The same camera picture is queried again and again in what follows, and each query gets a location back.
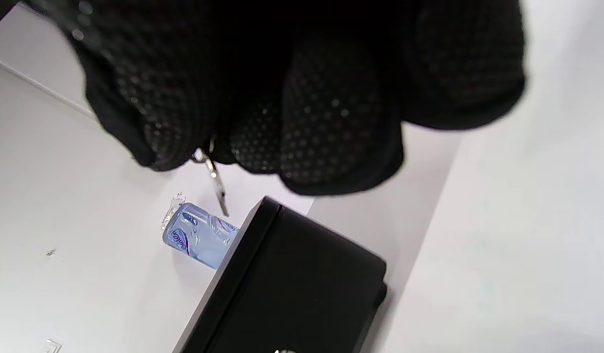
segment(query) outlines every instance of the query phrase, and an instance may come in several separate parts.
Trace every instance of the plastic water bottle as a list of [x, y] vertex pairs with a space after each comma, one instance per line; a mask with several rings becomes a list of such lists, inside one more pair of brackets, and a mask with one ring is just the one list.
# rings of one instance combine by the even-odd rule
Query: plastic water bottle
[[181, 194], [163, 221], [163, 241], [193, 259], [217, 269], [239, 229], [198, 206], [184, 202]]

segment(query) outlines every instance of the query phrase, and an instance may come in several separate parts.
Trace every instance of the wall outlet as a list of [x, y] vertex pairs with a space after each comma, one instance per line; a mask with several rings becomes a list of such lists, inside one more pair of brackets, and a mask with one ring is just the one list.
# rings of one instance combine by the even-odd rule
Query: wall outlet
[[53, 342], [52, 340], [46, 340], [45, 344], [43, 345], [43, 350], [40, 352], [41, 353], [58, 353], [58, 351], [60, 350], [60, 347], [62, 347], [62, 345], [58, 344], [58, 342]]

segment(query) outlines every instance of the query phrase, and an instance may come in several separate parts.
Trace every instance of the black knit fabric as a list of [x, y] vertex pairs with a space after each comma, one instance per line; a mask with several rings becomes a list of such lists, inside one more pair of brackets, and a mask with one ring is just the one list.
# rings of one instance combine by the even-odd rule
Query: black knit fabric
[[524, 88], [518, 0], [28, 3], [72, 43], [104, 129], [157, 171], [202, 148], [300, 194], [367, 190], [403, 161], [401, 121], [479, 127]]

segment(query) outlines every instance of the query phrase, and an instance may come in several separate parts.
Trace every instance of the metal clip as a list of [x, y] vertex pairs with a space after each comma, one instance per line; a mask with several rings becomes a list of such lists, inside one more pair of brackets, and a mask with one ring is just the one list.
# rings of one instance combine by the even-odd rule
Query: metal clip
[[[210, 139], [210, 147], [208, 148], [210, 152], [213, 152], [215, 148], [215, 137]], [[208, 173], [210, 177], [213, 179], [215, 183], [215, 194], [217, 194], [217, 201], [219, 201], [219, 208], [222, 210], [222, 214], [226, 217], [230, 216], [228, 214], [228, 208], [226, 207], [226, 190], [224, 188], [224, 183], [222, 182], [221, 176], [219, 175], [219, 171], [217, 171], [217, 165], [212, 159], [208, 158], [208, 156], [202, 152], [202, 150], [197, 150], [193, 156], [191, 156], [191, 160], [198, 164], [206, 164], [208, 168]]]

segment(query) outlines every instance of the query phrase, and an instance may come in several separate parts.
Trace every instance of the black case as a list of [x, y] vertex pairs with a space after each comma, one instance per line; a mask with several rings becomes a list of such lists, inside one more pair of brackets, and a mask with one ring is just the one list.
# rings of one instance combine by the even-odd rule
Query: black case
[[174, 353], [356, 353], [385, 298], [385, 262], [264, 198]]

